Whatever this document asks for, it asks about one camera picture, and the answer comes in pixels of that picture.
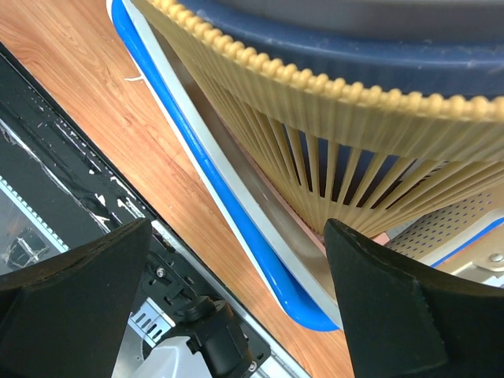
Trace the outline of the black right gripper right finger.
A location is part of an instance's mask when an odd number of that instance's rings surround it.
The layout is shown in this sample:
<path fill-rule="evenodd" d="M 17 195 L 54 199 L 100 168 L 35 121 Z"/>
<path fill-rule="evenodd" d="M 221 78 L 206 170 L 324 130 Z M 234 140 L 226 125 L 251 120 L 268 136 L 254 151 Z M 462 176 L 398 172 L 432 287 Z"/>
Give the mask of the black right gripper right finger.
<path fill-rule="evenodd" d="M 503 291 L 330 219 L 324 241 L 357 377 L 500 377 Z"/>

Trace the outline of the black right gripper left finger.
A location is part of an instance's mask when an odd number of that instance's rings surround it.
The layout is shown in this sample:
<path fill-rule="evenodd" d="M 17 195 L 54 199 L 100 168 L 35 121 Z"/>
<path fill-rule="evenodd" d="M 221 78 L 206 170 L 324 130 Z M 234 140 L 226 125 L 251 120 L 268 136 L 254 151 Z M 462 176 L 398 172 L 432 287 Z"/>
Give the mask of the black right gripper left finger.
<path fill-rule="evenodd" d="M 3 377 L 110 377 L 152 235 L 140 218 L 1 277 Z"/>

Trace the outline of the yellow slatted basket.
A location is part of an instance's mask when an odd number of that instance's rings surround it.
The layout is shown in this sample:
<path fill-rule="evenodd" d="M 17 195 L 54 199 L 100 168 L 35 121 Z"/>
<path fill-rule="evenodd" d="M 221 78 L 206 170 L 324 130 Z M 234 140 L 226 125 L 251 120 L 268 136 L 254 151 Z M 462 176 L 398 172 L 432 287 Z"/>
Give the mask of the yellow slatted basket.
<path fill-rule="evenodd" d="M 137 1 L 246 152 L 316 232 L 374 236 L 503 181 L 503 100 L 347 84 L 244 46 L 176 1 Z"/>

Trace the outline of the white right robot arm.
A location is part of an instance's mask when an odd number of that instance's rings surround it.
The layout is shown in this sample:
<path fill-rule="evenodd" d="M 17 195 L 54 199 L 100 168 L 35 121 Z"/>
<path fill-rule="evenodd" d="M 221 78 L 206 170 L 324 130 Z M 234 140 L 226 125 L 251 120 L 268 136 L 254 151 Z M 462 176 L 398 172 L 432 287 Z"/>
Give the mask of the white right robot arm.
<path fill-rule="evenodd" d="M 4 377 L 109 377 L 146 265 L 140 219 L 1 277 Z M 433 269 L 331 219 L 324 239 L 357 377 L 500 377 L 503 291 Z M 230 305 L 198 296 L 137 377 L 241 377 L 252 353 Z"/>

